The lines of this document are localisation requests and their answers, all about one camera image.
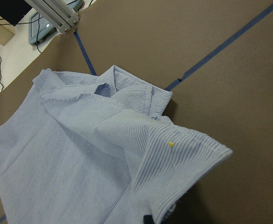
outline striped shirt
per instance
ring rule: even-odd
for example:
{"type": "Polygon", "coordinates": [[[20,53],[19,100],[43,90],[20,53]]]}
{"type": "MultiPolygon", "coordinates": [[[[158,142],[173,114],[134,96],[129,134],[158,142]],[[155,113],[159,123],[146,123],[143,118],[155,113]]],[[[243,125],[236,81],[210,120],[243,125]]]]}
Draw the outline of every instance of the striped shirt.
{"type": "Polygon", "coordinates": [[[112,66],[43,70],[0,127],[9,223],[156,224],[232,151],[162,116],[172,93],[112,66]]]}

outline blue painter's tape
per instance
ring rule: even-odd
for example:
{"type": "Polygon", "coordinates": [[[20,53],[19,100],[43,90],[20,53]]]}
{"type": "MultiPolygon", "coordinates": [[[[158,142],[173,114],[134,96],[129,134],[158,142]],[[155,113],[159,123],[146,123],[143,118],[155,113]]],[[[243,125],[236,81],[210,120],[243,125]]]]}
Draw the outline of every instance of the blue painter's tape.
{"type": "Polygon", "coordinates": [[[79,44],[79,48],[80,48],[80,50],[81,50],[81,52],[82,52],[82,55],[84,56],[84,58],[85,58],[85,60],[86,60],[86,63],[87,63],[87,65],[88,65],[88,67],[89,67],[89,69],[90,69],[90,71],[91,71],[91,74],[94,75],[94,76],[96,76],[97,74],[96,74],[96,72],[95,72],[95,69],[94,69],[94,67],[93,67],[93,65],[92,65],[92,63],[91,63],[91,60],[90,60],[88,54],[86,53],[86,49],[84,48],[84,45],[83,45],[82,42],[81,42],[81,39],[80,39],[80,37],[79,37],[79,34],[76,32],[76,29],[75,29],[75,31],[74,31],[74,35],[75,35],[75,37],[76,37],[77,43],[79,44]]]}
{"type": "Polygon", "coordinates": [[[6,215],[3,215],[1,218],[0,218],[0,224],[5,221],[7,219],[6,215]]]}
{"type": "Polygon", "coordinates": [[[250,28],[252,28],[256,23],[258,23],[260,20],[262,20],[264,17],[266,17],[272,11],[273,11],[273,4],[271,4],[266,10],[264,10],[262,13],[260,13],[259,15],[257,15],[254,19],[252,19],[249,23],[247,23],[245,26],[243,26],[240,30],[238,30],[234,35],[232,35],[225,42],[223,42],[221,45],[219,45],[216,49],[214,49],[213,51],[211,51],[208,55],[206,55],[203,59],[201,59],[192,68],[190,68],[188,71],[186,71],[183,74],[182,78],[179,78],[179,79],[175,80],[174,82],[172,82],[171,84],[169,84],[165,88],[165,90],[171,91],[174,87],[176,87],[177,85],[179,85],[179,83],[181,83],[183,80],[185,80],[190,75],[192,75],[200,67],[202,67],[204,64],[206,64],[210,59],[212,59],[214,56],[216,56],[218,53],[220,53],[222,50],[224,50],[226,47],[228,47],[237,38],[239,38],[242,34],[244,34],[250,28]]]}

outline fabric fold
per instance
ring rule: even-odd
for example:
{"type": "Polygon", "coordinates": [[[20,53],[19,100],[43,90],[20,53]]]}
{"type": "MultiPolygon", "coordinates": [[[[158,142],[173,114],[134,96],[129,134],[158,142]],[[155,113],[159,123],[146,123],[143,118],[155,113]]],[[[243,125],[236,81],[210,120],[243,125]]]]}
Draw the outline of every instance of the fabric fold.
{"type": "Polygon", "coordinates": [[[33,82],[0,127],[8,222],[142,224],[152,215],[159,224],[232,154],[162,116],[172,93],[117,66],[99,77],[46,69],[33,82]]]}

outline device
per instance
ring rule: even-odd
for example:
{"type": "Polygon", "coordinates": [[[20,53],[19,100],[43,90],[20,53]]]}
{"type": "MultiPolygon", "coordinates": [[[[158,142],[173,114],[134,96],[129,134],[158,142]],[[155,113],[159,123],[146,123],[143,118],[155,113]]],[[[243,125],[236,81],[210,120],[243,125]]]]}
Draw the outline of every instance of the device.
{"type": "MultiPolygon", "coordinates": [[[[64,3],[67,4],[67,6],[70,9],[73,9],[75,12],[77,12],[82,6],[84,1],[83,0],[62,0],[64,3]]],[[[38,10],[37,6],[34,6],[32,4],[32,7],[35,8],[37,11],[41,12],[41,11],[46,11],[46,8],[42,8],[42,10],[38,10]]],[[[39,28],[39,24],[38,24],[38,19],[39,19],[39,13],[36,12],[35,14],[33,14],[30,18],[29,18],[29,22],[32,22],[29,24],[29,43],[30,45],[36,45],[37,44],[37,33],[38,33],[38,44],[43,42],[45,40],[45,38],[56,32],[57,28],[53,25],[53,23],[56,24],[56,26],[59,29],[59,32],[62,34],[65,34],[67,32],[67,29],[70,28],[71,26],[73,26],[73,24],[75,24],[76,22],[78,22],[78,19],[71,21],[71,23],[67,22],[67,20],[63,19],[61,13],[57,13],[57,11],[54,10],[54,13],[57,14],[57,18],[60,19],[62,22],[59,21],[53,21],[52,23],[50,23],[45,17],[46,13],[48,13],[48,11],[44,12],[44,17],[42,14],[40,14],[40,28],[39,28]]]]}

